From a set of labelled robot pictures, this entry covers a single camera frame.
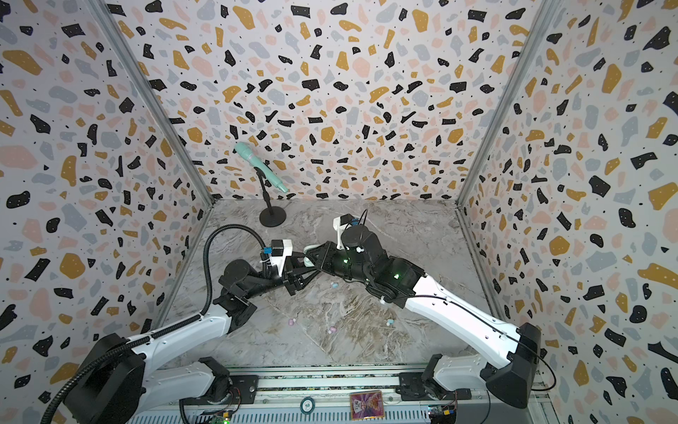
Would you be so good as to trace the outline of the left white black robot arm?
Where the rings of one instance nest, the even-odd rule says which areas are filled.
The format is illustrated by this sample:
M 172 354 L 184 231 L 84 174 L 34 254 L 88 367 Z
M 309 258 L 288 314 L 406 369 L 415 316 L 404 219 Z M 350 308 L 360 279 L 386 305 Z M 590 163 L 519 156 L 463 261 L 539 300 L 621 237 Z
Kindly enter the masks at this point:
M 219 278 L 221 295 L 205 314 L 137 337 L 101 338 L 63 387 L 60 402 L 79 423 L 126 423 L 137 413 L 180 399 L 219 402 L 231 393 L 232 382 L 230 371 L 217 360 L 202 358 L 175 369 L 165 364 L 242 327 L 256 310 L 253 297 L 278 288 L 295 294 L 318 273 L 297 257 L 263 270 L 245 260 L 232 261 Z

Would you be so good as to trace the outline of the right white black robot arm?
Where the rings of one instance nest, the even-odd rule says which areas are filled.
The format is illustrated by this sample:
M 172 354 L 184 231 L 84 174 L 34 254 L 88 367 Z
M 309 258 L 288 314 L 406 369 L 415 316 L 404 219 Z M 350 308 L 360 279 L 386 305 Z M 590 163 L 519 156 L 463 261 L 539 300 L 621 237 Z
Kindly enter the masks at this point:
M 340 239 L 306 247 L 305 261 L 363 284 L 380 302 L 429 319 L 475 351 L 466 357 L 433 355 L 419 384 L 427 397 L 448 400 L 456 390 L 486 390 L 508 406 L 528 406 L 540 361 L 537 327 L 505 323 L 458 298 L 418 265 L 389 255 L 363 224 L 343 230 Z

